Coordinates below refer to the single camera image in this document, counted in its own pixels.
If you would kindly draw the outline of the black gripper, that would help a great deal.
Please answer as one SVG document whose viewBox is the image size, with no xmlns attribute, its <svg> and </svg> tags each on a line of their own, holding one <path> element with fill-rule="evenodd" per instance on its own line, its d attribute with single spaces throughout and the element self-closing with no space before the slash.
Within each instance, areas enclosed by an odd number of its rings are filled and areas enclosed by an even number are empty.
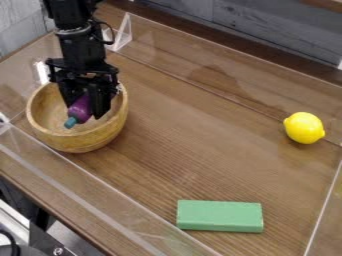
<svg viewBox="0 0 342 256">
<path fill-rule="evenodd" d="M 111 109 L 119 70 L 106 62 L 106 41 L 101 28 L 55 31 L 62 56 L 49 58 L 50 79 L 59 85 L 67 106 L 86 94 L 89 87 L 91 111 L 101 119 Z"/>
</svg>

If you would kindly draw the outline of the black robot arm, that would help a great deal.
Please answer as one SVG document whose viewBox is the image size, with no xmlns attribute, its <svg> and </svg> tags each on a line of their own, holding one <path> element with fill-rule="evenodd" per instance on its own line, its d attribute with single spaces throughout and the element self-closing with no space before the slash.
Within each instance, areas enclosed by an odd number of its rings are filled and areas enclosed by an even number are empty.
<svg viewBox="0 0 342 256">
<path fill-rule="evenodd" d="M 50 81 L 58 84 L 69 107 L 83 96 L 90 97 L 90 111 L 97 119 L 110 111 L 119 86 L 119 69 L 106 62 L 106 45 L 115 40 L 105 40 L 106 22 L 94 17 L 101 1 L 43 0 L 62 50 L 62 58 L 46 60 Z"/>
</svg>

